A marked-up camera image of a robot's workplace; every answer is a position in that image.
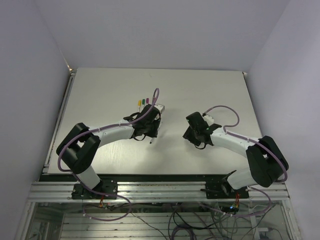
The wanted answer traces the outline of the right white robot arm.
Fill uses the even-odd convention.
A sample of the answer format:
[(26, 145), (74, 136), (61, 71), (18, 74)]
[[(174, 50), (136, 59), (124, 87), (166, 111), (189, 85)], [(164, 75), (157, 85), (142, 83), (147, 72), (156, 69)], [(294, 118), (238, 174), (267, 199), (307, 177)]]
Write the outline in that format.
[(186, 121), (189, 127), (183, 138), (197, 149), (203, 150), (207, 145), (222, 147), (247, 159), (248, 167), (233, 170), (220, 181), (224, 197), (233, 197), (243, 187), (268, 188), (287, 179), (289, 164), (272, 137), (250, 138), (227, 131), (214, 123), (213, 117), (199, 112), (188, 115)]

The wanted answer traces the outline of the green pen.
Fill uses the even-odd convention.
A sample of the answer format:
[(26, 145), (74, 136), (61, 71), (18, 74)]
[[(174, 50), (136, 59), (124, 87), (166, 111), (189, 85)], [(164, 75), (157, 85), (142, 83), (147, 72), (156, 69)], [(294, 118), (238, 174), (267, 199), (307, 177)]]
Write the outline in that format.
[(141, 102), (141, 109), (143, 110), (144, 107), (145, 107), (145, 103), (146, 103), (146, 99), (142, 99), (142, 102)]

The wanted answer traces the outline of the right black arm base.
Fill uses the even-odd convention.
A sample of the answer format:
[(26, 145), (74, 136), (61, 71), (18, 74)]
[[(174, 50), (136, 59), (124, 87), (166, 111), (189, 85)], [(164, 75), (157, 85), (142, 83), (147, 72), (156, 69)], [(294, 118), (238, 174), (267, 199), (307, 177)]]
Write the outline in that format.
[(234, 190), (227, 182), (227, 177), (235, 172), (236, 170), (228, 173), (217, 182), (207, 181), (200, 191), (206, 194), (207, 199), (248, 199), (249, 192), (246, 187)]

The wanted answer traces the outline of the yellow pen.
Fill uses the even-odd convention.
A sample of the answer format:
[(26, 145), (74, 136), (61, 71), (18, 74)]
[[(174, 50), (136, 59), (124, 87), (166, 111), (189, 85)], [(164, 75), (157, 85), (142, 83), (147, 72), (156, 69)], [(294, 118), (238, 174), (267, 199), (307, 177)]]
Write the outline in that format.
[(137, 109), (138, 112), (141, 111), (141, 105), (142, 105), (142, 100), (139, 100), (138, 101), (138, 109)]

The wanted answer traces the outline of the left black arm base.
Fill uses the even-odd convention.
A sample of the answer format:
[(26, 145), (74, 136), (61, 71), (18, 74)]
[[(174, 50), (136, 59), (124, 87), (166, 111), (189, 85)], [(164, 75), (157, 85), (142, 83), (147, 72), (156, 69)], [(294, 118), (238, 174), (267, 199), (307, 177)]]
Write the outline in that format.
[(77, 183), (73, 186), (71, 193), (72, 200), (98, 200), (108, 199), (115, 200), (117, 198), (118, 185), (114, 181), (101, 181), (93, 189), (89, 189), (82, 183)]

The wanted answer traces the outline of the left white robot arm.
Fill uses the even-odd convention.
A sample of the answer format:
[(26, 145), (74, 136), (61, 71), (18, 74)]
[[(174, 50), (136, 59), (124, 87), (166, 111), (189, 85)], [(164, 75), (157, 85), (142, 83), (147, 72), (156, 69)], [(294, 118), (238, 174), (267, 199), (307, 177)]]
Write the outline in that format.
[(142, 112), (133, 113), (117, 123), (101, 128), (76, 124), (56, 149), (58, 159), (63, 161), (83, 184), (84, 192), (96, 199), (102, 193), (102, 180), (92, 167), (98, 148), (119, 141), (136, 140), (137, 137), (155, 139), (165, 106), (146, 105)]

